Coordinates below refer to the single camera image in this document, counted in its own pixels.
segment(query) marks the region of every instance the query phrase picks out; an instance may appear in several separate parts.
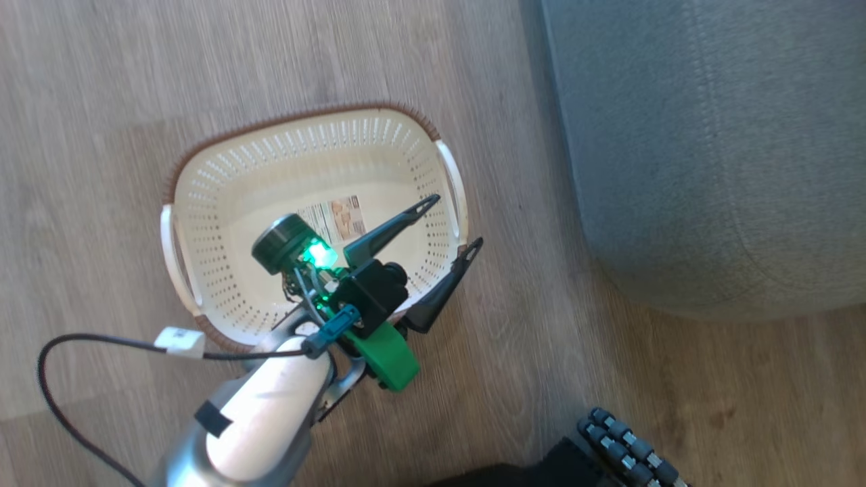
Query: gray couch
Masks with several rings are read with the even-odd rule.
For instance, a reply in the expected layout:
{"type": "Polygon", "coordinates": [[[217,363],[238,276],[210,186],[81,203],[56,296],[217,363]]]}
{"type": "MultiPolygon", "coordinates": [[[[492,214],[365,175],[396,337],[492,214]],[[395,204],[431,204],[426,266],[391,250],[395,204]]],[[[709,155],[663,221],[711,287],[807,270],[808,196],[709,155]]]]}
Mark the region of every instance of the gray couch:
{"type": "Polygon", "coordinates": [[[866,302],[866,2],[544,0],[584,233],[709,320],[866,302]]]}

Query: beige plastic basket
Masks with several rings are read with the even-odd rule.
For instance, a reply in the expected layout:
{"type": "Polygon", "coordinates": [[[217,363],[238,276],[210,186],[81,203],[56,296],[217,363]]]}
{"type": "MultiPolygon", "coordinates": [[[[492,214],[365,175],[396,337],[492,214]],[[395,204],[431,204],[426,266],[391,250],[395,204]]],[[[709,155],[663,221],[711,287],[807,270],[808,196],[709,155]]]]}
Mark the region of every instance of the beige plastic basket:
{"type": "Polygon", "coordinates": [[[274,220],[299,212],[342,254],[431,193],[443,199],[378,256],[409,276],[398,313],[448,274],[467,242],[466,196],[448,147],[418,112],[388,103],[272,120],[178,164],[161,217],[165,266],[198,326],[223,348],[248,350],[294,307],[280,277],[250,254],[274,220]]]}

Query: brown basket rim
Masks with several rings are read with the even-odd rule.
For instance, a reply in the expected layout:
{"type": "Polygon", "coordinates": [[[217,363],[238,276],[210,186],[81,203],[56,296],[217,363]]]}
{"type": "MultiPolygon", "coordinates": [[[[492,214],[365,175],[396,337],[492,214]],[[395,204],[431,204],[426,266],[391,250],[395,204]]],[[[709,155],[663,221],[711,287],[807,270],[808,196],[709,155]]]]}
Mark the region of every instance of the brown basket rim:
{"type": "MultiPolygon", "coordinates": [[[[317,117],[321,115],[336,114],[339,112],[351,112],[355,110],[371,109],[393,110],[395,112],[404,114],[416,121],[418,125],[420,125],[430,137],[430,140],[436,141],[441,139],[439,132],[436,130],[436,126],[433,125],[433,122],[430,121],[430,119],[426,115],[422,114],[416,108],[410,107],[406,103],[400,101],[362,101],[359,103],[333,103],[311,110],[304,110],[297,114],[282,115],[271,119],[262,120],[245,127],[220,133],[214,137],[210,137],[206,140],[203,140],[202,142],[199,142],[189,151],[187,151],[177,163],[175,163],[171,171],[171,176],[166,181],[162,203],[163,205],[174,204],[174,192],[178,188],[178,181],[180,180],[181,172],[184,171],[186,165],[189,164],[190,161],[194,157],[196,157],[196,155],[198,155],[200,152],[210,146],[219,144],[220,142],[224,142],[225,140],[233,139],[239,135],[255,132],[256,130],[261,130],[263,128],[279,125],[281,123],[306,119],[310,117],[317,117]]],[[[239,354],[246,354],[250,350],[252,350],[253,346],[245,345],[243,343],[231,340],[226,335],[220,333],[220,331],[217,330],[217,327],[215,327],[213,323],[210,322],[207,315],[202,314],[194,316],[193,318],[195,319],[195,322],[198,325],[199,329],[201,329],[209,339],[214,341],[222,349],[239,354]]]]}

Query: basket handle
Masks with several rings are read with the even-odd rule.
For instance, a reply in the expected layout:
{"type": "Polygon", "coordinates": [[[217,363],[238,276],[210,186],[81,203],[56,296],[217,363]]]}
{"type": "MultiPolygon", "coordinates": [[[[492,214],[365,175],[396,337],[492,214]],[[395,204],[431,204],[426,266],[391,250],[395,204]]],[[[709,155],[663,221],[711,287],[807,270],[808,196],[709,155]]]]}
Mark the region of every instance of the basket handle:
{"type": "Polygon", "coordinates": [[[199,316],[202,314],[202,310],[199,308],[202,300],[201,298],[195,297],[192,288],[184,278],[184,272],[181,270],[181,259],[178,254],[178,249],[174,244],[173,206],[174,205],[164,205],[162,214],[159,216],[159,235],[162,238],[165,268],[168,269],[168,276],[171,278],[174,290],[178,293],[178,297],[184,304],[184,307],[186,307],[193,316],[199,316]]]}
{"type": "Polygon", "coordinates": [[[445,164],[445,174],[448,176],[448,186],[451,192],[449,198],[452,217],[455,220],[455,237],[460,245],[466,245],[469,236],[469,209],[466,206],[466,191],[463,189],[463,179],[457,170],[457,163],[451,150],[441,140],[436,141],[436,148],[445,164]]]}

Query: black cable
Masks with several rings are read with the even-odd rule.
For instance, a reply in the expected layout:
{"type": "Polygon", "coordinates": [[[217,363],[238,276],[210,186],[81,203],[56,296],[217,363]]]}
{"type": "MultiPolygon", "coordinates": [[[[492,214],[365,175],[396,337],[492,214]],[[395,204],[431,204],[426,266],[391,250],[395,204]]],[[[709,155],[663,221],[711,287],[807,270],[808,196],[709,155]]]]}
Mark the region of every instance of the black cable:
{"type": "MultiPolygon", "coordinates": [[[[62,334],[58,337],[55,337],[51,341],[45,344],[42,347],[42,351],[39,352],[39,359],[36,361],[36,378],[39,381],[39,388],[42,391],[42,396],[45,398],[45,402],[48,404],[48,409],[51,411],[51,414],[54,415],[57,422],[63,426],[69,435],[75,439],[81,446],[85,448],[85,450],[93,453],[99,460],[102,460],[106,465],[117,471],[123,478],[129,481],[130,484],[135,487],[146,487],[145,483],[135,477],[132,472],[129,471],[125,466],[120,464],[117,460],[112,458],[110,455],[105,453],[99,446],[95,445],[89,439],[85,438],[81,432],[78,431],[75,426],[69,421],[65,414],[60,410],[60,407],[57,405],[57,402],[54,400],[54,396],[51,394],[51,391],[48,389],[48,380],[45,378],[45,362],[48,359],[48,353],[52,348],[60,345],[61,343],[65,343],[67,341],[100,341],[103,343],[111,343],[114,345],[121,345],[123,347],[132,347],[138,348],[140,350],[146,350],[148,352],[156,352],[158,354],[165,354],[165,348],[156,347],[153,344],[146,341],[139,340],[131,340],[128,338],[119,338],[117,336],[109,336],[105,334],[90,334],[90,333],[72,333],[72,334],[62,334]]],[[[259,354],[212,354],[205,353],[202,357],[205,360],[219,360],[219,361],[239,361],[239,360],[256,360],[256,359],[273,359],[277,357],[298,357],[302,356],[304,353],[300,350],[289,350],[285,352],[265,352],[259,354]]]]}

